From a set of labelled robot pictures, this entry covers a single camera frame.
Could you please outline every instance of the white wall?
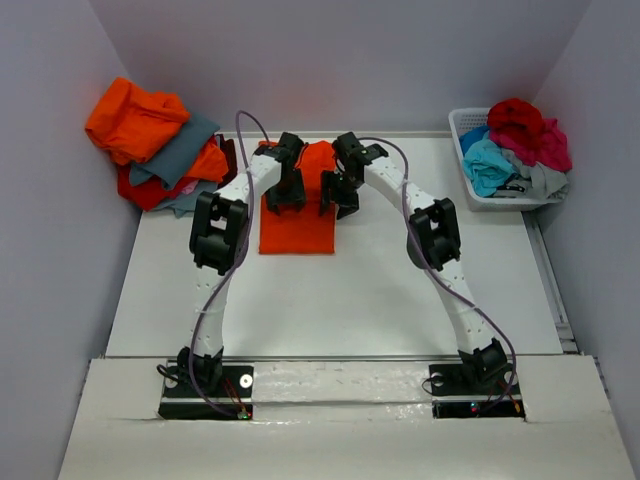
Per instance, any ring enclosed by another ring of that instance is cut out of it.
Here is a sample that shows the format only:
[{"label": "white wall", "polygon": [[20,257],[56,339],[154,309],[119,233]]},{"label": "white wall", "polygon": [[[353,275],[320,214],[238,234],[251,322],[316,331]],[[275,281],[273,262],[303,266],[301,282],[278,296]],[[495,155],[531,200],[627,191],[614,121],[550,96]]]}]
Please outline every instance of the white wall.
[{"label": "white wall", "polygon": [[446,129],[533,98],[589,0],[90,0],[132,77],[232,126]]},{"label": "white wall", "polygon": [[578,344],[600,357],[640,473],[640,2],[594,0],[537,96],[573,154],[572,191],[540,215]]},{"label": "white wall", "polygon": [[85,0],[4,2],[0,56],[0,477],[51,480],[137,228],[83,131],[125,69]]}]

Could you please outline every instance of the pile of clothes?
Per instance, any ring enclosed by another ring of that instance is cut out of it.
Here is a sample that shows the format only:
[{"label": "pile of clothes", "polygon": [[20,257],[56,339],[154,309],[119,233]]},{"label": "pile of clothes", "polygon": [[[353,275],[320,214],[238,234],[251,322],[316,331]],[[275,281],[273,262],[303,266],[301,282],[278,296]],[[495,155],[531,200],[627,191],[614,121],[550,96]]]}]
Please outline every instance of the pile of clothes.
[{"label": "pile of clothes", "polygon": [[237,174],[233,140],[219,126],[189,112],[177,95],[148,93],[116,78],[87,120],[91,141],[118,169],[118,193],[145,211],[194,211],[200,193]]},{"label": "pile of clothes", "polygon": [[460,137],[463,170],[480,197],[563,199],[572,163],[555,118],[512,98],[495,105],[487,125]]}]

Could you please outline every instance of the white table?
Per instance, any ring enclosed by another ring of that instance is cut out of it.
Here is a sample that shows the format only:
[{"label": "white table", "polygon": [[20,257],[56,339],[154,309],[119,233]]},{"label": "white table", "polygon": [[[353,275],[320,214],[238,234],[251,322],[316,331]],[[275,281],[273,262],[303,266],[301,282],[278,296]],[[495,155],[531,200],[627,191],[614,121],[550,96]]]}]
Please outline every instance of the white table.
[{"label": "white table", "polygon": [[[451,139],[390,140],[407,153],[412,181],[456,204],[463,266],[478,304],[519,354],[562,353],[520,213],[467,209]],[[247,143],[253,151],[257,140]],[[360,205],[337,222],[333,256],[258,255],[255,219],[250,256],[229,291],[227,356],[456,355],[435,288],[407,256],[400,214],[366,186]],[[195,308],[190,228],[190,217],[142,215],[107,356],[170,357],[187,341]]]},{"label": "white table", "polygon": [[520,358],[527,422],[434,420],[425,362],[257,363],[252,422],[164,421],[156,363],[92,362],[60,480],[634,478],[590,357]]}]

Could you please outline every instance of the folded orange cloth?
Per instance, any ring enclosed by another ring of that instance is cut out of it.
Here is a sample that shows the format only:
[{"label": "folded orange cloth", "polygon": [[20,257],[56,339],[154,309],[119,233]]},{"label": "folded orange cloth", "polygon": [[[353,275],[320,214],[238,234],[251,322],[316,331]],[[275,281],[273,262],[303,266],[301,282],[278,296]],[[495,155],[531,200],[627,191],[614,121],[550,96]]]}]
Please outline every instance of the folded orange cloth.
[{"label": "folded orange cloth", "polygon": [[98,147],[147,162],[189,120],[174,93],[148,93],[125,78],[116,78],[91,112],[85,131]]},{"label": "folded orange cloth", "polygon": [[299,160],[307,204],[296,212],[293,208],[281,208],[280,215],[267,209],[262,196],[260,207],[261,254],[331,254],[335,253],[334,205],[322,217],[320,212],[320,174],[333,170],[333,148],[327,142],[318,142],[304,149]]},{"label": "folded orange cloth", "polygon": [[[131,159],[121,153],[111,152],[111,161],[124,166],[131,162]],[[214,135],[200,149],[196,161],[184,176],[220,183],[228,171],[227,159],[224,152],[218,148]]]}]

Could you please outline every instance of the gray cloth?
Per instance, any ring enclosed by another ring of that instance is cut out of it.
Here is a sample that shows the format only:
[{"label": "gray cloth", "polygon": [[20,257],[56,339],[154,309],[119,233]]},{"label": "gray cloth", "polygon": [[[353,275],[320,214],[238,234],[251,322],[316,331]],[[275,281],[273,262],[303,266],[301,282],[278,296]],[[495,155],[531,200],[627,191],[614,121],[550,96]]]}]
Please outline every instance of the gray cloth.
[{"label": "gray cloth", "polygon": [[[537,200],[547,198],[563,199],[569,193],[569,181],[567,176],[557,170],[537,163],[534,167],[529,167],[516,157],[513,150],[502,149],[502,156],[509,160],[518,172],[518,176],[505,184],[506,189],[496,192],[495,197],[529,197]],[[526,186],[527,190],[523,195],[518,187]]]},{"label": "gray cloth", "polygon": [[202,192],[213,193],[217,189],[218,189],[218,185],[216,183],[205,182],[204,180],[201,180],[198,182],[193,192],[188,193],[186,195],[181,193],[173,200],[170,198],[167,198],[166,200],[163,200],[162,202],[160,202],[155,208],[153,208],[153,210],[156,211],[156,210],[163,210],[165,208],[171,208],[173,209],[173,213],[175,214],[175,216],[177,218],[180,218],[187,212],[195,211],[196,200],[198,199],[198,195],[200,195]]},{"label": "gray cloth", "polygon": [[191,117],[178,134],[151,160],[132,163],[129,183],[135,187],[157,175],[162,179],[162,188],[173,190],[196,161],[200,149],[219,129],[218,124],[191,112]]}]

